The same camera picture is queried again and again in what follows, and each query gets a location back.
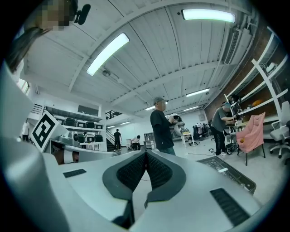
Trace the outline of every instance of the light fixture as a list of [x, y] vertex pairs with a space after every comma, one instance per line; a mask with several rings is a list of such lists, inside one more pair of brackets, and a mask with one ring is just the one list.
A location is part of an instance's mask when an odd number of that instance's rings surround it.
[[124, 122], [124, 123], [121, 123], [121, 125], [124, 125], [124, 124], [127, 124], [127, 123], [130, 123], [130, 121], [128, 121], [128, 122]]
[[129, 42], [128, 37], [121, 33], [118, 35], [112, 42], [110, 42], [96, 57], [96, 59], [92, 62], [90, 67], [87, 69], [87, 73], [93, 76], [99, 67], [111, 56], [113, 55], [119, 48], [124, 46]]
[[182, 15], [185, 20], [192, 19], [213, 19], [222, 20], [234, 23], [235, 15], [229, 12], [209, 9], [186, 9], [182, 10]]
[[155, 106], [151, 106], [149, 108], [146, 108], [146, 110], [149, 111], [149, 110], [153, 110], [154, 108], [155, 108]]
[[189, 110], [193, 110], [193, 109], [195, 109], [195, 108], [198, 108], [198, 106], [191, 107], [191, 108], [189, 108], [189, 109], [186, 109], [186, 110], [183, 110], [183, 111], [189, 111]]
[[209, 91], [209, 90], [210, 90], [210, 88], [203, 89], [203, 90], [198, 90], [198, 91], [196, 91], [196, 92], [192, 92], [192, 93], [186, 94], [186, 97], [191, 97], [191, 96], [193, 96], [193, 95], [197, 95], [197, 94], [200, 94], [200, 93], [203, 93], [203, 92], [207, 92], [207, 91]]

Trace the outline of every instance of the shelving unit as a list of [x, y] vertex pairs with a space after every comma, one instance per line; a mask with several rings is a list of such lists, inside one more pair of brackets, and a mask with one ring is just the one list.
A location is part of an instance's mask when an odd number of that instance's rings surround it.
[[82, 127], [76, 127], [76, 126], [64, 126], [69, 131], [75, 131], [75, 132], [99, 132], [99, 131], [105, 131], [104, 129], [95, 129], [95, 128], [82, 128]]
[[270, 121], [277, 121], [280, 118], [280, 114], [281, 114], [281, 108], [280, 108], [280, 104], [278, 102], [278, 98], [283, 96], [284, 94], [286, 94], [288, 92], [288, 89], [284, 90], [281, 93], [276, 94], [275, 90], [272, 86], [272, 83], [270, 82], [270, 80], [272, 78], [277, 77], [284, 69], [286, 62], [288, 61], [288, 55], [286, 55], [284, 57], [284, 59], [282, 60], [282, 62], [278, 65], [278, 67], [269, 75], [267, 76], [266, 73], [263, 71], [263, 69], [260, 67], [261, 64], [263, 63], [267, 63], [269, 61], [269, 59], [271, 58], [271, 56], [273, 55], [273, 53], [275, 52], [276, 48], [279, 45], [279, 39], [277, 38], [277, 35], [268, 27], [268, 29], [271, 31], [271, 37], [268, 41], [268, 44], [265, 48], [265, 50], [263, 51], [262, 55], [260, 56], [260, 58], [258, 59], [258, 61], [256, 60], [252, 60], [253, 63], [253, 68], [250, 70], [250, 72], [245, 76], [245, 78], [233, 89], [233, 91], [231, 91], [228, 95], [225, 95], [226, 100], [228, 101], [228, 98], [233, 95], [233, 94], [238, 94], [245, 86], [247, 86], [256, 76], [257, 74], [261, 74], [263, 81], [262, 83], [260, 83], [256, 88], [254, 88], [252, 91], [250, 91], [248, 94], [246, 94], [242, 99], [241, 99], [241, 103], [244, 102], [245, 100], [249, 99], [250, 97], [252, 97], [253, 95], [257, 94], [259, 91], [261, 91], [263, 88], [268, 87], [270, 93], [271, 93], [271, 99], [261, 103], [258, 106], [255, 106], [253, 108], [247, 109], [243, 112], [238, 113], [239, 115], [243, 115], [246, 114], [250, 111], [253, 111], [259, 107], [262, 107], [270, 102], [274, 102], [275, 107], [276, 107], [276, 111], [277, 114], [273, 115], [273, 116], [268, 116], [265, 117], [264, 119], [264, 123], [266, 122], [270, 122]]
[[[63, 125], [64, 128], [66, 128], [68, 131], [76, 132], [77, 134], [82, 134], [83, 132], [91, 133], [91, 134], [98, 134], [103, 136], [103, 140], [106, 141], [106, 128], [105, 124], [100, 123], [100, 120], [105, 119], [104, 117], [99, 117], [95, 115], [89, 115], [85, 113], [79, 113], [79, 112], [69, 112], [61, 109], [57, 109], [55, 107], [45, 107], [46, 110], [53, 116], [62, 116], [65, 118], [72, 118], [75, 120], [82, 120], [82, 121], [92, 121], [96, 125], [102, 125], [103, 129], [96, 129], [96, 128], [83, 128], [83, 127], [77, 127], [77, 126], [66, 126]], [[79, 143], [80, 145], [97, 145], [98, 149], [101, 151], [107, 151], [106, 148], [106, 142], [85, 142], [85, 143]]]

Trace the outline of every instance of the jeans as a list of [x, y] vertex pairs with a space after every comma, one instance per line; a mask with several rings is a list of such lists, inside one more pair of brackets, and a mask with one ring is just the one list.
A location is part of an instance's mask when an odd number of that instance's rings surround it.
[[165, 149], [158, 149], [160, 152], [167, 153], [170, 155], [176, 155], [174, 152], [173, 147], [165, 148]]
[[140, 143], [132, 143], [132, 145], [133, 145], [135, 150], [140, 150], [141, 149]]
[[117, 150], [117, 149], [119, 149], [119, 150], [120, 150], [120, 149], [121, 149], [121, 144], [120, 144], [120, 141], [116, 141], [116, 140], [115, 140], [114, 149], [115, 149], [115, 150]]
[[223, 135], [223, 132], [218, 131], [214, 127], [211, 127], [210, 129], [216, 142], [216, 155], [219, 155], [221, 153], [221, 150], [223, 152], [226, 152], [225, 136]]

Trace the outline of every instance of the pink cloth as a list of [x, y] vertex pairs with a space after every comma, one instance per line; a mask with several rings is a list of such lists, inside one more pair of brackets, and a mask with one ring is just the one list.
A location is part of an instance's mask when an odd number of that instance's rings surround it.
[[242, 131], [236, 133], [237, 143], [243, 152], [249, 153], [264, 143], [264, 118], [265, 112], [260, 115], [252, 115], [247, 126]]

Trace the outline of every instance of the baseball cap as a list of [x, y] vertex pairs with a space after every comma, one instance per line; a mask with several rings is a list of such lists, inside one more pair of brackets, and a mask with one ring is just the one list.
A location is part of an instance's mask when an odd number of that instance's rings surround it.
[[165, 99], [163, 99], [161, 97], [156, 97], [156, 98], [154, 98], [154, 105], [155, 105], [155, 103], [161, 102], [161, 101], [168, 102], [168, 100], [165, 100]]
[[225, 102], [225, 104], [223, 106], [226, 107], [226, 108], [231, 108], [231, 104], [228, 103], [228, 102]]

